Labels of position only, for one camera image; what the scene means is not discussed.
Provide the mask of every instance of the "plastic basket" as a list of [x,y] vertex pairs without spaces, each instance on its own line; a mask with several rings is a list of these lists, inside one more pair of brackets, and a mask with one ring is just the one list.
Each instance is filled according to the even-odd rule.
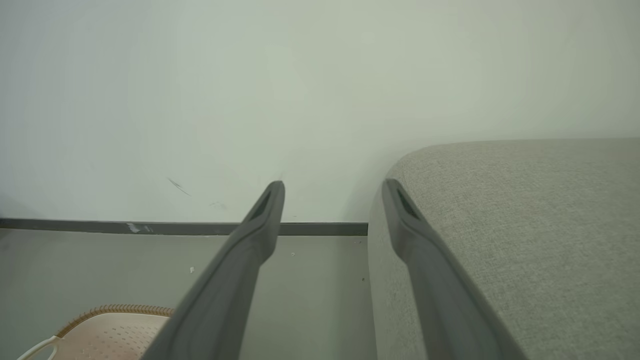
[[138,360],[172,314],[173,309],[168,307],[96,307],[18,360],[31,359],[48,347],[53,347],[49,360]]

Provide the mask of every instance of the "gray floor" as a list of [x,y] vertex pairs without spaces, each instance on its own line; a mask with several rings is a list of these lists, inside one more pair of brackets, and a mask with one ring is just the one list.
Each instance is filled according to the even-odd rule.
[[[0,358],[92,307],[175,307],[225,238],[0,229]],[[281,236],[240,358],[375,359],[368,276],[366,237]]]

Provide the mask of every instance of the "basket rim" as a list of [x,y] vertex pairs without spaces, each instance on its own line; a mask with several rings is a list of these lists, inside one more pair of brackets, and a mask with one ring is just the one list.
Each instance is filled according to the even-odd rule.
[[150,306],[150,305],[130,305],[130,304],[110,304],[95,307],[80,316],[75,317],[66,326],[64,326],[58,333],[57,337],[63,338],[74,327],[78,326],[81,322],[93,318],[94,316],[109,314],[109,313],[123,313],[123,314],[141,314],[141,315],[157,315],[170,318],[173,315],[173,309],[170,307]]

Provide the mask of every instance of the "sofa cushion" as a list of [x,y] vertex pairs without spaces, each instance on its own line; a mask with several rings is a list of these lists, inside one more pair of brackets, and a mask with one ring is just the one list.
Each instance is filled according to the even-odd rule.
[[[640,354],[640,139],[437,145],[398,179],[533,359]],[[369,222],[378,358],[424,359],[380,193]]]

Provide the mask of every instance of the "upholstery fabric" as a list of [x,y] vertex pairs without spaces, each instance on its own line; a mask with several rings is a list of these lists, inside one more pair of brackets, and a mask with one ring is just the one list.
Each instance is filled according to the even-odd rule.
[[[388,173],[531,359],[640,354],[640,139],[437,145]],[[380,194],[369,222],[378,359],[425,359]]]

